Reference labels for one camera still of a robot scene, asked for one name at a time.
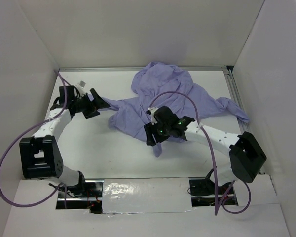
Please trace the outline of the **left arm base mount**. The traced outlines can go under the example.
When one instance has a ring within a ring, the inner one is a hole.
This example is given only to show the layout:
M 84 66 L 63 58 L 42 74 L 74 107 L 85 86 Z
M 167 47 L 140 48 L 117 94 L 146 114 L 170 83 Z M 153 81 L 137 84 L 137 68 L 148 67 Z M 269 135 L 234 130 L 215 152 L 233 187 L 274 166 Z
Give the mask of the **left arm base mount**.
M 101 214 L 104 180 L 87 179 L 84 190 L 77 191 L 65 187 L 58 190 L 56 210 L 86 210 L 93 214 Z

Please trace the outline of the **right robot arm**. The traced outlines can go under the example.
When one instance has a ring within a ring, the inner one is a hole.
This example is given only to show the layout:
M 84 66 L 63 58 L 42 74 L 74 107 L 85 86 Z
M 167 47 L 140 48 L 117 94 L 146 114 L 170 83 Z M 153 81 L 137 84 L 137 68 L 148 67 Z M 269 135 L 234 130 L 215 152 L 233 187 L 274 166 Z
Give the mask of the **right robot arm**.
M 179 118 L 166 106 L 148 108 L 146 113 L 151 117 L 144 126 L 148 146 L 179 138 L 207 145 L 211 151 L 226 156 L 226 164 L 214 165 L 212 173 L 207 176 L 205 187 L 212 194 L 232 181 L 252 183 L 267 160 L 258 141 L 249 132 L 238 135 L 203 125 L 188 116 Z

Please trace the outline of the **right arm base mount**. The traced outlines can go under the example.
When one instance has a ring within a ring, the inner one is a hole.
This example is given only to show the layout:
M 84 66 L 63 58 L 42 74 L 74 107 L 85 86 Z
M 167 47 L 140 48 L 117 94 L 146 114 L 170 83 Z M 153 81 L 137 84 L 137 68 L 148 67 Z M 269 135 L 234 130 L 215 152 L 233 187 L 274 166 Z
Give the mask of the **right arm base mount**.
M 189 179 L 189 185 L 187 192 L 191 195 L 192 207 L 201 206 L 215 206 L 215 184 L 210 180 L 213 174 L 213 169 L 203 178 Z M 218 186 L 218 202 L 222 198 L 223 194 L 230 186 L 231 182 L 222 186 Z M 228 194 L 224 197 L 225 205 L 236 205 L 236 198 L 234 196 L 234 190 L 231 188 Z

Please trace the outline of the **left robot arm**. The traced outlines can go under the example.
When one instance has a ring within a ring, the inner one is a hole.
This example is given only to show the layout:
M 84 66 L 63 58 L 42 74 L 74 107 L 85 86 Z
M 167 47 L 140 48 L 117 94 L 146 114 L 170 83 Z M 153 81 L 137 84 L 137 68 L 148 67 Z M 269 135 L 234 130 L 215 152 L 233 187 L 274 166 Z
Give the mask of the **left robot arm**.
M 60 86 L 47 122 L 33 136 L 19 142 L 24 178 L 54 179 L 65 184 L 65 188 L 76 197 L 84 196 L 87 193 L 84 175 L 64 165 L 57 142 L 76 114 L 81 113 L 85 119 L 90 119 L 98 116 L 100 109 L 109 107 L 95 89 L 85 92 L 82 83 Z

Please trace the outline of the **lavender zip jacket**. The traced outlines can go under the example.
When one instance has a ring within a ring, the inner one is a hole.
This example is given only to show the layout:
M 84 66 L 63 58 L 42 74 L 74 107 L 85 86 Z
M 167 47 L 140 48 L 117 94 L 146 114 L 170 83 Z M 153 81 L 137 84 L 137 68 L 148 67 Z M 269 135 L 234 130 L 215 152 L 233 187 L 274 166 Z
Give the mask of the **lavender zip jacket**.
M 110 116 L 108 127 L 119 130 L 143 142 L 146 141 L 144 125 L 150 122 L 148 107 L 167 106 L 178 117 L 206 119 L 223 112 L 239 115 L 239 108 L 231 99 L 213 98 L 195 84 L 188 71 L 175 65 L 151 62 L 138 71 L 132 80 L 133 98 L 106 99 L 115 114 Z

